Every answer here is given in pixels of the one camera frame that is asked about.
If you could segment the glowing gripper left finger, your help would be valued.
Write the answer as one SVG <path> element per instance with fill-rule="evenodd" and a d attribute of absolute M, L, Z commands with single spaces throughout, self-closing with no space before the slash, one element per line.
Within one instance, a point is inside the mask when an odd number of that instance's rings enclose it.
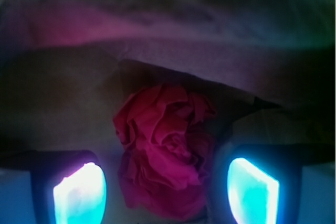
<path fill-rule="evenodd" d="M 102 222 L 107 182 L 91 151 L 35 151 L 32 190 L 38 223 Z"/>

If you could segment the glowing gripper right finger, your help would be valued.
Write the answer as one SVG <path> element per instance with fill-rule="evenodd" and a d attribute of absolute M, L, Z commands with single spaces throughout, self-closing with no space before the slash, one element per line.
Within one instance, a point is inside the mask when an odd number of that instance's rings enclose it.
<path fill-rule="evenodd" d="M 297 223 L 297 145 L 225 144 L 215 152 L 211 223 Z"/>

